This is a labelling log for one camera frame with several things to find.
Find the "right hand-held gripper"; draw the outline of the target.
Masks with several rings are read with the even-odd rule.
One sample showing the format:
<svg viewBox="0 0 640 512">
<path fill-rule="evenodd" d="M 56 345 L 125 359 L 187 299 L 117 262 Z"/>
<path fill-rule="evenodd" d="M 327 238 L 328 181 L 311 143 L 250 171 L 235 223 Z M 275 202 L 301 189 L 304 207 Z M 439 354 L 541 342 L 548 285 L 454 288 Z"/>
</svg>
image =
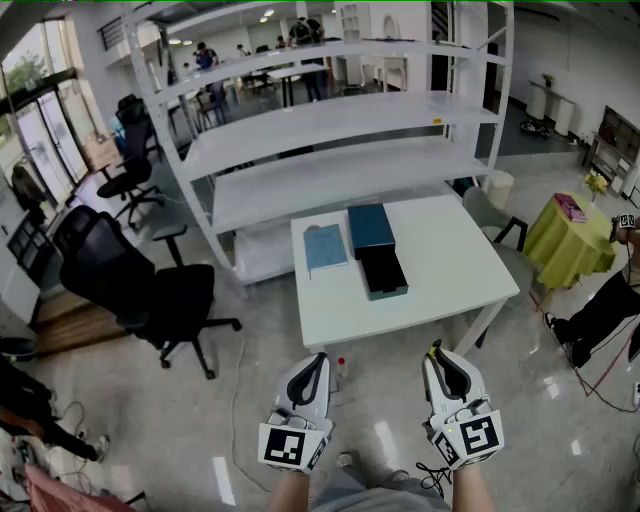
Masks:
<svg viewBox="0 0 640 512">
<path fill-rule="evenodd" d="M 441 348 L 436 360 L 424 356 L 422 375 L 431 406 L 423 427 L 449 469 L 478 464 L 504 447 L 500 412 L 474 365 Z"/>
</svg>

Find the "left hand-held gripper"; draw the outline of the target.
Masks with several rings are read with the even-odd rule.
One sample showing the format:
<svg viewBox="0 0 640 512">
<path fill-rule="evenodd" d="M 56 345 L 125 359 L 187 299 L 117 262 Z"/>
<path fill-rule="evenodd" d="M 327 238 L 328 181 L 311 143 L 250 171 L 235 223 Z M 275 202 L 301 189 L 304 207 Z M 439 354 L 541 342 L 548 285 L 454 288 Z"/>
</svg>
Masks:
<svg viewBox="0 0 640 512">
<path fill-rule="evenodd" d="M 330 387 L 331 365 L 324 352 L 279 377 L 268 419 L 259 425 L 259 462 L 298 473 L 314 469 L 334 428 L 328 418 Z"/>
</svg>

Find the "dark teal sliding box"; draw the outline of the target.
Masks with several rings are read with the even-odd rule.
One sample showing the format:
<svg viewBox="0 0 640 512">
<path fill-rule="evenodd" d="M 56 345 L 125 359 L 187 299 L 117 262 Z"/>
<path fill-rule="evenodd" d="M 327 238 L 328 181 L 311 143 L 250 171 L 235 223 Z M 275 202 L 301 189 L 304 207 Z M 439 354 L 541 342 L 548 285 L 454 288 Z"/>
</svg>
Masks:
<svg viewBox="0 0 640 512">
<path fill-rule="evenodd" d="M 370 301 L 404 295 L 409 286 L 396 255 L 396 242 L 383 204 L 347 209 L 349 234 Z"/>
</svg>

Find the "person's left forearm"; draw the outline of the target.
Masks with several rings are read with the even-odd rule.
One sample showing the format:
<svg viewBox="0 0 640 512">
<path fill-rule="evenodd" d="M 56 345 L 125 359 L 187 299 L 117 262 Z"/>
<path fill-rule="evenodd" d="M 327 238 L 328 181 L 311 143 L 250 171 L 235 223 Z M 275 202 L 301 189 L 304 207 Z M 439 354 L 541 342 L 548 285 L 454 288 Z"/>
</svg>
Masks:
<svg viewBox="0 0 640 512">
<path fill-rule="evenodd" d="M 272 492 L 267 512 L 308 512 L 310 475 L 282 471 Z"/>
</svg>

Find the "person's right forearm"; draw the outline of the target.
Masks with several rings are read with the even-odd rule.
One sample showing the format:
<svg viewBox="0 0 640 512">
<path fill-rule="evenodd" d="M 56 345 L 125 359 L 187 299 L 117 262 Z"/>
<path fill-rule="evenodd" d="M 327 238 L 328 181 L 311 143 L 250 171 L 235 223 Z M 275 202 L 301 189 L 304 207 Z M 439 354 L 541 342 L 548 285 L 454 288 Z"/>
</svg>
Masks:
<svg viewBox="0 0 640 512">
<path fill-rule="evenodd" d="M 495 502 L 479 465 L 453 472 L 452 512 L 496 512 Z"/>
</svg>

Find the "person's grey trousers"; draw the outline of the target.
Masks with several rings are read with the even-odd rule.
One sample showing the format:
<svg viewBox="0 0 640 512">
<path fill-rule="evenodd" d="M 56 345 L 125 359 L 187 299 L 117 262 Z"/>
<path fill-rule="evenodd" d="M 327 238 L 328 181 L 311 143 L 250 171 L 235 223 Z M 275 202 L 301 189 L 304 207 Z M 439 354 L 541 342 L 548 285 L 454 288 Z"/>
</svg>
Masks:
<svg viewBox="0 0 640 512">
<path fill-rule="evenodd" d="M 353 466 L 336 466 L 310 512 L 451 512 L 434 489 L 418 479 L 392 479 L 368 488 L 364 473 Z"/>
</svg>

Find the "round table with green cloth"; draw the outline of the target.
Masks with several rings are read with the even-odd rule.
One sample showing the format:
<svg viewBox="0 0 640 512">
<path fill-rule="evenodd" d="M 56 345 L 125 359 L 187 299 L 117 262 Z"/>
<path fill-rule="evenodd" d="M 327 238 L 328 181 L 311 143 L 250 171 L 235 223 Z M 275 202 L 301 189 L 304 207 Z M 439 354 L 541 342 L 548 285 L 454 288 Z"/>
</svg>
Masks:
<svg viewBox="0 0 640 512">
<path fill-rule="evenodd" d="M 586 198 L 568 194 L 586 215 L 569 219 L 555 198 L 549 199 L 525 239 L 523 254 L 538 268 L 537 281 L 548 289 L 569 288 L 580 277 L 611 270 L 617 243 L 609 241 L 610 220 Z"/>
</svg>

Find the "blue notebook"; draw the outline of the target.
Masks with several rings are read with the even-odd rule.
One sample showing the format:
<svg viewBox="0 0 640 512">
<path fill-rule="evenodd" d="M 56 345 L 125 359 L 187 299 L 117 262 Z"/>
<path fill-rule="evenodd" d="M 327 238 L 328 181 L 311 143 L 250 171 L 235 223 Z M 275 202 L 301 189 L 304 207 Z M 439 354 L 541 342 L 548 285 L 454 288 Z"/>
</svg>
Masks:
<svg viewBox="0 0 640 512">
<path fill-rule="evenodd" d="M 346 265 L 348 258 L 340 226 L 332 224 L 320 229 L 304 231 L 306 266 L 309 275 L 326 268 Z"/>
</svg>

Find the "white trash bin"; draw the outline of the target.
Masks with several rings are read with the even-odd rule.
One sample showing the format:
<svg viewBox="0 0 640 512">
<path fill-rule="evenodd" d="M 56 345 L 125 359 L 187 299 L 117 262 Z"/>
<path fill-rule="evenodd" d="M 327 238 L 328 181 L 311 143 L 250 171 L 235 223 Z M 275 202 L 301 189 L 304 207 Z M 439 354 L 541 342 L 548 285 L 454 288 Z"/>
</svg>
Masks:
<svg viewBox="0 0 640 512">
<path fill-rule="evenodd" d="M 485 177 L 482 189 L 486 193 L 492 205 L 503 210 L 506 206 L 514 182 L 514 177 L 508 172 L 494 170 Z"/>
</svg>

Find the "pink book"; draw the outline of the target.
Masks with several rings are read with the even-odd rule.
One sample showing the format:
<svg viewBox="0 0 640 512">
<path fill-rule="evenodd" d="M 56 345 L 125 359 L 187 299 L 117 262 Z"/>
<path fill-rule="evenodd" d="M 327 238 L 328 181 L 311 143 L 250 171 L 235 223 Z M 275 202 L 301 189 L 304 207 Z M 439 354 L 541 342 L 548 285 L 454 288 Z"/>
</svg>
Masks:
<svg viewBox="0 0 640 512">
<path fill-rule="evenodd" d="M 571 222 L 586 223 L 588 221 L 587 215 L 571 195 L 555 193 L 554 199 Z"/>
</svg>

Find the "large black office chair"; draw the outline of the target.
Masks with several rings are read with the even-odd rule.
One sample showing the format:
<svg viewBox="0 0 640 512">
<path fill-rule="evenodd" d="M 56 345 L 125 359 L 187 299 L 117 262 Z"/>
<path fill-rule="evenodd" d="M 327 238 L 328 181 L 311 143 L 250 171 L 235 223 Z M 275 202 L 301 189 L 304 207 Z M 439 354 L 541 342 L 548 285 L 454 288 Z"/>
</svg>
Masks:
<svg viewBox="0 0 640 512">
<path fill-rule="evenodd" d="M 215 269 L 210 264 L 186 265 L 176 238 L 185 225 L 172 226 L 154 235 L 164 241 L 175 265 L 158 269 L 124 236 L 119 223 L 106 212 L 80 205 L 69 212 L 54 233 L 54 244 L 63 263 L 63 287 L 109 311 L 116 324 L 130 335 L 149 342 L 160 352 L 164 369 L 168 356 L 181 343 L 193 346 L 205 377 L 216 373 L 205 359 L 200 332 L 229 326 L 238 332 L 237 318 L 211 318 Z"/>
</svg>

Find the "yellow flowers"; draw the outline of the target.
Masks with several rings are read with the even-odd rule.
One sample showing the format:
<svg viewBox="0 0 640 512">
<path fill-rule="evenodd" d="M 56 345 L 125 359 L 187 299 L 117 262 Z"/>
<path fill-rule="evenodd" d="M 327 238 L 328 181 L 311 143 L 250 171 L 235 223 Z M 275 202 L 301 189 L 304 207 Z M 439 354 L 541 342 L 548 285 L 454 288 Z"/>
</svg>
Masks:
<svg viewBox="0 0 640 512">
<path fill-rule="evenodd" d="M 584 183 L 590 190 L 592 202 L 599 194 L 605 194 L 608 187 L 606 178 L 593 169 L 585 175 Z"/>
</svg>

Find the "pink cloth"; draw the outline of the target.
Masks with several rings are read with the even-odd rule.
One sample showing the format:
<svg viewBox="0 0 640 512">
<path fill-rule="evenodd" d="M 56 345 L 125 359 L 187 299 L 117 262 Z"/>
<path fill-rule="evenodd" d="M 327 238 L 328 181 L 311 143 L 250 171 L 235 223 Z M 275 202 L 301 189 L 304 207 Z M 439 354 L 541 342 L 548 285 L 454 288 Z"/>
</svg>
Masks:
<svg viewBox="0 0 640 512">
<path fill-rule="evenodd" d="M 25 466 L 31 512 L 137 512 L 114 496 L 92 496 Z"/>
</svg>

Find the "wooden platform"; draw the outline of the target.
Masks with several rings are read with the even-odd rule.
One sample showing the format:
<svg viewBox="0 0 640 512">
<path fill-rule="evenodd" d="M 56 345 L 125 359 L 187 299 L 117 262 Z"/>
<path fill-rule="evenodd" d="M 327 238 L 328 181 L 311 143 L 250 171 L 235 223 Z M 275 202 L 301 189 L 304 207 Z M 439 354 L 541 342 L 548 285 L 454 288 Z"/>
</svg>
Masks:
<svg viewBox="0 0 640 512">
<path fill-rule="evenodd" d="M 38 358 L 126 336 L 111 312 L 68 291 L 39 302 L 32 329 Z"/>
</svg>

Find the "white metal shelving rack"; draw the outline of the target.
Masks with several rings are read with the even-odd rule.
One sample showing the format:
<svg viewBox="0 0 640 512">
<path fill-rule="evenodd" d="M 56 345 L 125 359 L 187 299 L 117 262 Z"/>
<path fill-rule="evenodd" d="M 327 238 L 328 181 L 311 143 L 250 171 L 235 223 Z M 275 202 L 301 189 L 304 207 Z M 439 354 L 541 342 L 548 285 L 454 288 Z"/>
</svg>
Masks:
<svg viewBox="0 0 640 512">
<path fill-rule="evenodd" d="M 447 42 L 347 40 L 272 50 L 232 61 L 156 89 L 138 29 L 168 8 L 153 2 L 124 6 L 122 31 L 134 72 L 168 165 L 219 264 L 240 284 L 270 279 L 293 268 L 285 250 L 287 219 L 352 200 L 457 178 L 491 175 L 496 160 L 476 158 L 479 129 L 504 126 L 504 110 L 483 105 L 485 74 L 500 66 L 511 80 L 513 54 L 493 55 L 498 39 L 514 41 L 515 8 L 498 4 L 503 26 L 490 31 L 486 3 L 456 2 Z M 202 86 L 271 68 L 299 75 L 320 57 L 413 56 L 448 60 L 444 91 L 344 96 L 284 108 L 195 133 L 180 156 L 168 129 L 168 105 L 184 103 Z"/>
</svg>

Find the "wooden shelf unit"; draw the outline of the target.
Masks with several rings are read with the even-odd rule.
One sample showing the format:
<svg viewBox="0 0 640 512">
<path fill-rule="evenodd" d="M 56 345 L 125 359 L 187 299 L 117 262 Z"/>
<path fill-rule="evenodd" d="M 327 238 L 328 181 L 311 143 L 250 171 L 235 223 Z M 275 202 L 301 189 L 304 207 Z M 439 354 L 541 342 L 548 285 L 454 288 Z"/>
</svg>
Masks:
<svg viewBox="0 0 640 512">
<path fill-rule="evenodd" d="M 616 195 L 633 201 L 634 193 L 640 193 L 640 127 L 606 106 L 592 134 L 585 166 L 602 174 Z"/>
</svg>

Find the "small black office chair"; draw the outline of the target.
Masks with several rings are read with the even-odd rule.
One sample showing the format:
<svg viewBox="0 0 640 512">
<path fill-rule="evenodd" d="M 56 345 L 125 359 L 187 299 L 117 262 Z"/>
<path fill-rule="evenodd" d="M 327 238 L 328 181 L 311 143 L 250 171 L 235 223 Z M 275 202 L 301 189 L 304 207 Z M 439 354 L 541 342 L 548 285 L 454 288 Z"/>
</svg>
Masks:
<svg viewBox="0 0 640 512">
<path fill-rule="evenodd" d="M 161 190 L 157 186 L 143 189 L 152 174 L 152 165 L 149 161 L 149 148 L 147 141 L 155 135 L 151 117 L 142 99 L 130 94 L 118 102 L 116 118 L 124 130 L 123 160 L 116 166 L 122 172 L 115 177 L 110 177 L 103 167 L 100 172 L 106 177 L 106 183 L 102 185 L 97 195 L 102 199 L 110 199 L 119 196 L 121 200 L 128 202 L 116 214 L 118 219 L 125 212 L 128 213 L 127 224 L 136 230 L 133 221 L 134 213 L 141 204 L 157 204 L 163 207 L 165 201 L 160 197 Z"/>
</svg>

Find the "black cube shelf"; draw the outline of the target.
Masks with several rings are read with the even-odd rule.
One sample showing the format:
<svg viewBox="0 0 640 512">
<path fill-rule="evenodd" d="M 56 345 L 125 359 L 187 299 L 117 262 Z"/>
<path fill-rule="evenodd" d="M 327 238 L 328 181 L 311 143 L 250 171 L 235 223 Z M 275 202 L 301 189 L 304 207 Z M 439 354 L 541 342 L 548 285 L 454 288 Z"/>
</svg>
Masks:
<svg viewBox="0 0 640 512">
<path fill-rule="evenodd" d="M 9 237 L 8 248 L 26 271 L 44 268 L 53 249 L 49 238 L 30 215 L 26 215 Z"/>
</svg>

